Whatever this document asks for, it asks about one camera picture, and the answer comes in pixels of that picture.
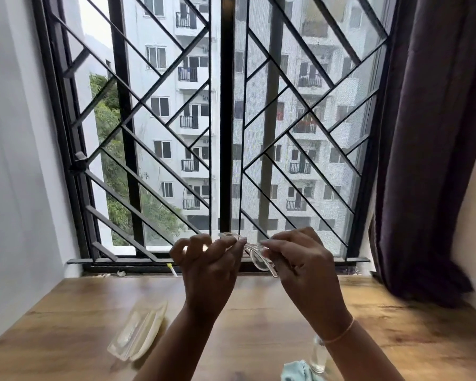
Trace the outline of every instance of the blue microfiber cloth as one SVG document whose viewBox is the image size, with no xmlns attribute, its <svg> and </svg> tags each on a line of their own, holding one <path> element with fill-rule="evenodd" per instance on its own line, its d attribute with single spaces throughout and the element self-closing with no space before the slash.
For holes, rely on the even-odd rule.
<svg viewBox="0 0 476 381">
<path fill-rule="evenodd" d="M 305 361 L 294 361 L 284 364 L 281 374 L 282 381 L 324 381 L 321 375 L 311 371 Z"/>
</svg>

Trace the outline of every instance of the right hand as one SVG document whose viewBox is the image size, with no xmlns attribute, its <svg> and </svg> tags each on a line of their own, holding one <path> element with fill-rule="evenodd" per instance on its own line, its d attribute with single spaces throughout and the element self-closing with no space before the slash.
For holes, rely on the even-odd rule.
<svg viewBox="0 0 476 381">
<path fill-rule="evenodd" d="M 323 340 L 339 337 L 352 316 L 342 297 L 333 255 L 312 228 L 274 235 L 262 242 L 282 286 L 294 305 Z"/>
</svg>

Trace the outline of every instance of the eyeglasses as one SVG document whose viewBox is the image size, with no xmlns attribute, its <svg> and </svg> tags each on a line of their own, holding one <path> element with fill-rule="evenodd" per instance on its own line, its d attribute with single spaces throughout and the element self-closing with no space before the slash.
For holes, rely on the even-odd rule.
<svg viewBox="0 0 476 381">
<path fill-rule="evenodd" d="M 220 237 L 235 237 L 237 240 L 243 239 L 241 235 L 235 233 L 219 233 Z M 247 243 L 244 251 L 250 256 L 254 266 L 260 271 L 270 271 L 273 277 L 277 278 L 277 272 L 273 268 L 273 262 L 263 256 L 265 248 L 259 244 Z"/>
</svg>

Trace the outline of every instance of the left hand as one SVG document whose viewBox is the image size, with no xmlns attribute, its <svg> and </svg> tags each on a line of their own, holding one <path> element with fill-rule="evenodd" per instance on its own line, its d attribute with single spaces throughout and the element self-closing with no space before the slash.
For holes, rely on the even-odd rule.
<svg viewBox="0 0 476 381">
<path fill-rule="evenodd" d="M 245 243 L 246 239 L 237 241 L 235 237 L 212 242 L 208 234 L 198 234 L 178 239 L 172 247 L 171 258 L 183 274 L 185 306 L 198 319 L 216 320 L 226 305 L 235 287 Z"/>
</svg>

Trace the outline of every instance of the glass bottle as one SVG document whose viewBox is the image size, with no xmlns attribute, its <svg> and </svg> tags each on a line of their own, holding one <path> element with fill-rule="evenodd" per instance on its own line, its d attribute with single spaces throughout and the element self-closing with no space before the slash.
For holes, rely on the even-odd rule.
<svg viewBox="0 0 476 381">
<path fill-rule="evenodd" d="M 318 335 L 314 337 L 314 348 L 312 357 L 310 358 L 310 367 L 314 373 L 322 374 L 326 368 L 326 360 L 328 359 L 328 349 L 324 346 L 324 342 Z"/>
</svg>

